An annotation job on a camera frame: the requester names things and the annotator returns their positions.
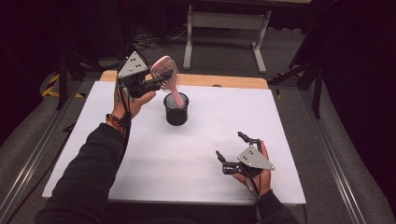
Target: person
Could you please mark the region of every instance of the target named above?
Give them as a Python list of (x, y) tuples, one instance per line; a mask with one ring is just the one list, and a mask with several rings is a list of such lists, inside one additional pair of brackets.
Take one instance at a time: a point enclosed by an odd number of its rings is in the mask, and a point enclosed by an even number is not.
[[(142, 105), (155, 95), (155, 91), (149, 91), (142, 97), (129, 101), (132, 116), (135, 117)], [(116, 88), (114, 109), (106, 116), (106, 123), (99, 124), (89, 134), (78, 155), (66, 167), (45, 207), (35, 215), (35, 223), (101, 222), (109, 190), (122, 160), (125, 131), (119, 120), (124, 113), (124, 106)], [(263, 142), (261, 144), (262, 153), (268, 158), (265, 145)], [(235, 174), (233, 177), (246, 185), (243, 175)], [(257, 186), (261, 181), (261, 197), (257, 202), (261, 223), (298, 223), (292, 212), (272, 192), (270, 171), (263, 170), (254, 181), (257, 181)]]

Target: beaded bracelet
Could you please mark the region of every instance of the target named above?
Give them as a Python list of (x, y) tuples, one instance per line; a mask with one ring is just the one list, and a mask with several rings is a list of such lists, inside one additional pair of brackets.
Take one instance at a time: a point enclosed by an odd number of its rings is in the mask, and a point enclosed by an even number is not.
[(122, 127), (121, 125), (121, 121), (119, 120), (119, 118), (117, 118), (116, 116), (112, 115), (112, 114), (106, 114), (106, 122), (110, 121), (111, 125), (117, 129), (117, 131), (119, 131), (122, 135), (125, 136), (125, 129)]

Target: black cup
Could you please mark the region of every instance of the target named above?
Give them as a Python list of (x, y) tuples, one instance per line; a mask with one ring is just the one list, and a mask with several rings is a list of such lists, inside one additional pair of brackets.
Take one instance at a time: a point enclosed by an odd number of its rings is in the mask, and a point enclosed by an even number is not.
[(163, 104), (165, 105), (166, 110), (166, 120), (169, 124), (174, 126), (182, 125), (187, 121), (189, 98), (183, 93), (180, 93), (180, 96), (184, 101), (184, 105), (182, 107), (178, 107), (175, 104), (172, 93), (167, 94), (163, 99)]

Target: person's right arm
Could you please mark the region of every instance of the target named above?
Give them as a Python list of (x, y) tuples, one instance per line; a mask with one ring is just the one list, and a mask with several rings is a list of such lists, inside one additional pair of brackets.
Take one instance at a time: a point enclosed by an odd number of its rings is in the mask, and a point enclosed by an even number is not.
[[(260, 144), (262, 155), (268, 160), (268, 153), (264, 142), (261, 141)], [(233, 177), (242, 184), (247, 184), (247, 180), (244, 175), (234, 174)], [(271, 190), (271, 171), (262, 170), (260, 175), (255, 176), (253, 180), (256, 186), (260, 186), (260, 199), (257, 202), (257, 206), (262, 219), (261, 224), (299, 223), (294, 214), (279, 201)]]

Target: black sweatshirt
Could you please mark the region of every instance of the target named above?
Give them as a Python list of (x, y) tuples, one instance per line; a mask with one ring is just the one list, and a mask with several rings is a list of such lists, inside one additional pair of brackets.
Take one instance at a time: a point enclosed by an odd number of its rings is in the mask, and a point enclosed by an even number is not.
[[(100, 223), (120, 168), (123, 136), (100, 124), (69, 163), (35, 223)], [(262, 223), (298, 223), (270, 190), (258, 203)]]

